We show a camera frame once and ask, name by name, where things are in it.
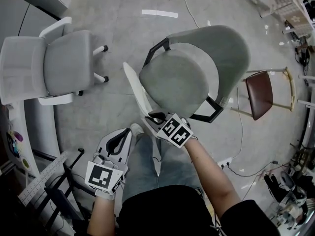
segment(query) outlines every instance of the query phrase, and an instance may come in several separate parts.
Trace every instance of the black shirt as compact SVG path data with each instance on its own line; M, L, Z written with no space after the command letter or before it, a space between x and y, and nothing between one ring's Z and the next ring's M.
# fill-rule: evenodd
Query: black shirt
M119 235L208 235L212 218L203 199L190 187L171 185L138 194L123 204ZM220 220L230 235L279 236L276 226L254 200L240 202L228 209Z

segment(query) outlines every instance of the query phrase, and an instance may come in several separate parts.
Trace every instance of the gray floor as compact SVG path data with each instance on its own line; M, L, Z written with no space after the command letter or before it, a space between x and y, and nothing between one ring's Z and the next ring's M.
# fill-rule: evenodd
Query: gray floor
M288 35L283 35L282 22L273 16L260 18L256 6L248 0L187 0L192 14L200 26L227 25L236 29L246 40L251 51L250 70L280 69L288 66L294 75L297 97L306 99L303 80L298 79L301 68L294 59L294 48ZM142 9L178 13L178 18L142 15ZM94 36L94 46L106 44L109 51L95 59L95 71L109 76L110 81L96 85L76 97L72 104L55 108L61 149L83 147L84 157L74 171L85 175L87 161L92 159L100 139L118 128L140 122L139 110L131 87L123 71L128 62L139 73L148 50L168 34L196 28L184 0L72 0L66 16L73 18L74 30L88 29ZM215 98L218 74L212 60L202 51L182 45L173 46L195 57L207 75L210 95ZM290 88L282 74L270 74L274 101L290 102ZM240 109L249 111L247 92L239 84ZM236 89L229 106L237 107ZM211 113L207 105L199 113ZM240 174L257 172L268 162L286 163L292 156L289 143L296 143L301 135L306 110L296 105L293 113L273 107L264 117L253 121L241 116L244 126L241 153L231 168ZM233 157L240 150L242 127L239 116L228 108L212 123L191 121L192 129L211 156L220 161ZM229 169L224 171L243 198L255 177L239 177ZM92 201L76 192L84 204L91 208ZM119 211L121 191L117 195ZM265 210L272 198L263 181L256 179L246 199L254 199Z

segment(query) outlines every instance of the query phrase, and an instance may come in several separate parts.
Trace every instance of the gray office chair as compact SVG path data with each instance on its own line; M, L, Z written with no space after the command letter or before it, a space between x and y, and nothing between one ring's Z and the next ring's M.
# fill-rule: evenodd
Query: gray office chair
M0 54L0 98L3 105L38 98L42 105L73 101L73 93L104 83L108 77L93 73L91 33L76 31L49 45L45 36L72 19L65 17L42 31L39 37L7 37Z
M170 45L175 43L194 45L212 58L219 74L215 100L208 96L209 86L199 65L185 53L170 49ZM152 59L162 46L165 52ZM247 44L239 33L227 26L209 26L172 34L154 46L148 53L139 79L161 108L185 118L211 123L227 105L231 91L247 71L249 62ZM205 100L215 112L211 116L194 114Z

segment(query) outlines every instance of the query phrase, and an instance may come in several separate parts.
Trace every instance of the person's forearm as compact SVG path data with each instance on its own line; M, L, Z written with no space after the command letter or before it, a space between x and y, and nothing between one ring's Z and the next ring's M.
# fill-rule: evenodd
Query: person's forearm
M114 200L96 197L88 226L88 234L91 236L115 235L114 205Z
M189 139L185 143L185 148L197 170L207 197L218 217L221 218L227 209L241 201L240 198L226 174L197 139Z

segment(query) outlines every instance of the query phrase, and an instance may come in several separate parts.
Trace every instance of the electrical outlet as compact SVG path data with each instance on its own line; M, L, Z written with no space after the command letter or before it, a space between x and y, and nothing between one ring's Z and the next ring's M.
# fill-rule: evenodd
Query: electrical outlet
M232 157L228 157L227 159L222 160L222 161L218 162L217 164L221 167L221 165L225 166L225 165L227 165L227 163L231 163L231 162L232 162Z

